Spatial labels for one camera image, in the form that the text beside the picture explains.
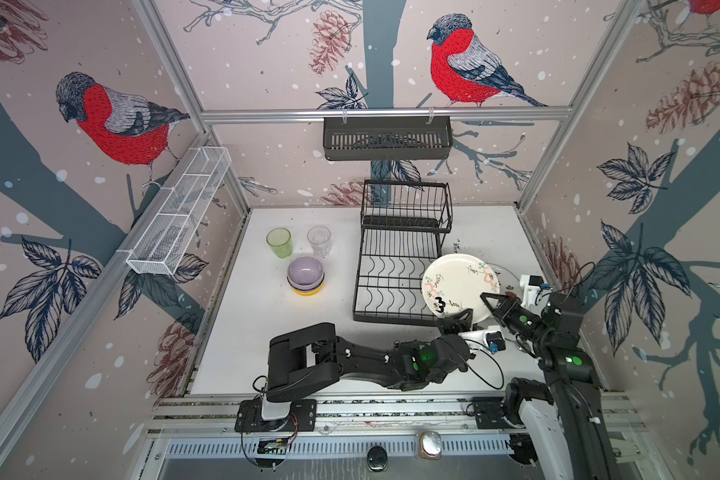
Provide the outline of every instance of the clear plastic cup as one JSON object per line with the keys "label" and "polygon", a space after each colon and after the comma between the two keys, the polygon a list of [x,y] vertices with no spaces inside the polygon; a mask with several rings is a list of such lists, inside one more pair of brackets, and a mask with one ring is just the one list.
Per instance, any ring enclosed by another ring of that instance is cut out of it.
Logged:
{"label": "clear plastic cup", "polygon": [[280,258],[287,258],[293,253],[291,244],[291,232],[287,228],[275,228],[266,235],[266,242],[269,248]]}
{"label": "clear plastic cup", "polygon": [[326,256],[331,251],[331,231],[326,226],[314,226],[307,232],[307,240],[317,256]]}

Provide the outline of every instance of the wallpaper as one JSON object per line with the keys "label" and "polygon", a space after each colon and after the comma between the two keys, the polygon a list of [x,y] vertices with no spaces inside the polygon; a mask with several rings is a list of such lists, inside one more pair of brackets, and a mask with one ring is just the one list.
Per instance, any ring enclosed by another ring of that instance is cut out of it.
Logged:
{"label": "wallpaper", "polygon": [[659,4],[528,217],[675,478],[720,478],[720,2]]}
{"label": "wallpaper", "polygon": [[0,412],[195,136],[134,15],[0,0]]}
{"label": "wallpaper", "polygon": [[129,270],[10,453],[1,479],[130,474],[158,401],[183,394],[196,334],[239,231],[237,211],[221,187],[174,276]]}
{"label": "wallpaper", "polygon": [[349,74],[369,108],[568,104],[619,2],[157,4],[203,107],[246,110],[316,108]]}
{"label": "wallpaper", "polygon": [[328,161],[322,124],[215,125],[251,206],[360,205],[366,178],[448,182],[460,204],[520,198],[556,121],[455,122],[446,160]]}

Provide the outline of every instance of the bowl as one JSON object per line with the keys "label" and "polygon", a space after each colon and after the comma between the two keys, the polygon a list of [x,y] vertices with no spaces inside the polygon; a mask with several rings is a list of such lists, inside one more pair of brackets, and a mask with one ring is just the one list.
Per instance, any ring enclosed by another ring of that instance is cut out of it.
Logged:
{"label": "bowl", "polygon": [[298,288],[296,288],[296,287],[293,285],[293,283],[291,283],[290,280],[288,280],[288,284],[291,286],[291,290],[293,290],[294,292],[298,293],[299,295],[302,295],[302,296],[310,296],[310,295],[314,295],[315,293],[317,293],[317,292],[320,290],[320,287],[322,287],[322,280],[323,280],[323,279],[320,279],[320,282],[317,284],[317,286],[314,287],[314,288],[312,288],[312,289],[310,289],[310,290],[301,290],[301,289],[298,289]]}
{"label": "bowl", "polygon": [[288,265],[288,283],[301,291],[314,290],[322,283],[326,272],[314,256],[300,256]]}

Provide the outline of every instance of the black number 3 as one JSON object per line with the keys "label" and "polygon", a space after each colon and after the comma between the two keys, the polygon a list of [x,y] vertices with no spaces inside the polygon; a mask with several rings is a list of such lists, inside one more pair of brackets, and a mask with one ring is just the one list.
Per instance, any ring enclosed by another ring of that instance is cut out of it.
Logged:
{"label": "black number 3", "polygon": [[445,302],[443,302],[443,297],[436,296],[434,299],[438,301],[438,304],[436,305],[438,313],[445,312]]}

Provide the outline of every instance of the white wire basket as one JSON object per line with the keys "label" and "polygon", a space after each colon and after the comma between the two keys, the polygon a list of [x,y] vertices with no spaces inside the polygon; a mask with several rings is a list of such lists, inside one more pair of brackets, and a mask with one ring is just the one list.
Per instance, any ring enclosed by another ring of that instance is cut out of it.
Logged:
{"label": "white wire basket", "polygon": [[126,262],[137,274],[173,275],[230,167],[230,152],[201,147]]}

